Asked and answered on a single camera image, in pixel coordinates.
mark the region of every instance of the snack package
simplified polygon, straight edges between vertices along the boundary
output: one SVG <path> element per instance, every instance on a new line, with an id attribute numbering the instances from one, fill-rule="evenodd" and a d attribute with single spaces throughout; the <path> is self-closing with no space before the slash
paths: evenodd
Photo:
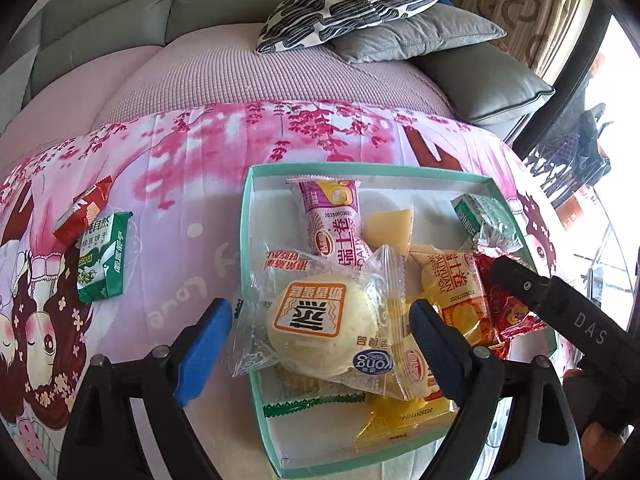
<path id="1" fill-rule="evenodd" d="M 474 253 L 411 245 L 409 254 L 422 268 L 424 297 L 444 322 L 460 330 L 471 345 L 494 343 L 495 330 Z"/>
<path id="2" fill-rule="evenodd" d="M 282 365 L 258 373 L 264 416 L 301 412 L 328 402 L 364 402 L 365 393 L 348 386 L 297 374 Z"/>
<path id="3" fill-rule="evenodd" d="M 385 440 L 408 436 L 418 427 L 448 429 L 456 418 L 455 404 L 438 391 L 431 397 L 415 400 L 389 399 L 367 396 L 371 415 L 355 440 L 356 449 L 372 446 Z"/>
<path id="4" fill-rule="evenodd" d="M 300 232 L 306 232 L 309 252 L 345 267 L 361 269 L 371 249 L 360 235 L 357 180 L 322 176 L 288 178 L 300 213 Z"/>
<path id="5" fill-rule="evenodd" d="M 402 256 L 390 247 L 362 272 L 299 251 L 271 251 L 258 285 L 259 301 L 245 303 L 238 317 L 234 375 L 281 363 L 355 390 L 417 397 L 404 364 Z"/>
<path id="6" fill-rule="evenodd" d="M 78 298 L 83 303 L 122 294 L 124 250 L 131 212 L 114 213 L 91 224 L 80 241 Z"/>
<path id="7" fill-rule="evenodd" d="M 465 193 L 451 205 L 476 246 L 497 248 L 503 253 L 522 248 L 513 218 L 495 198 Z"/>
<path id="8" fill-rule="evenodd" d="M 491 264 L 494 262 L 493 258 L 481 253 L 476 253 L 475 258 L 480 279 L 488 296 L 491 319 L 501 342 L 546 327 L 545 322 L 530 311 L 518 298 L 491 282 L 489 276 Z"/>
<path id="9" fill-rule="evenodd" d="M 112 183 L 110 176 L 96 182 L 76 196 L 72 206 L 58 219 L 53 234 L 66 248 L 76 243 L 102 211 L 109 198 Z"/>
<path id="10" fill-rule="evenodd" d="M 383 245 L 389 245 L 396 253 L 407 257 L 413 228 L 412 209 L 377 211 L 367 216 L 362 237 L 374 251 Z"/>

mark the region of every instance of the green snack package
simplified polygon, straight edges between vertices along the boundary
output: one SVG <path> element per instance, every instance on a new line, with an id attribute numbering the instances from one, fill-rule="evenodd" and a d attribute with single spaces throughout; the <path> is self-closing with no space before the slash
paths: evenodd
<path id="1" fill-rule="evenodd" d="M 114 213 L 94 221 L 80 240 L 78 298 L 83 303 L 122 294 L 122 267 L 127 223 L 131 212 Z"/>
<path id="2" fill-rule="evenodd" d="M 495 198 L 465 193 L 451 201 L 476 246 L 513 253 L 522 248 L 513 218 Z"/>

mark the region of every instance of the beige curtain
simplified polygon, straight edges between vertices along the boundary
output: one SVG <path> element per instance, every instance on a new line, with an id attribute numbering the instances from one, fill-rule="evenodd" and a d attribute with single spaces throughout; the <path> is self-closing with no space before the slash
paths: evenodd
<path id="1" fill-rule="evenodd" d="M 541 75 L 566 37 L 580 0 L 452 0 L 500 25 L 495 44 Z"/>

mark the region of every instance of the yellow snack package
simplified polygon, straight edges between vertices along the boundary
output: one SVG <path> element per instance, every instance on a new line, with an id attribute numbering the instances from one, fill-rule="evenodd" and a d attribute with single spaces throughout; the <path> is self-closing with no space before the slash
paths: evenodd
<path id="1" fill-rule="evenodd" d="M 471 345 L 491 345 L 495 329 L 472 251 L 442 251 L 430 245 L 411 245 L 410 256 L 422 268 L 424 297 Z"/>
<path id="2" fill-rule="evenodd" d="M 440 390 L 429 397 L 398 400 L 371 394 L 367 396 L 371 415 L 355 440 L 356 449 L 372 446 L 385 440 L 408 436 L 419 426 L 448 429 L 456 416 L 454 403 L 442 396 Z"/>

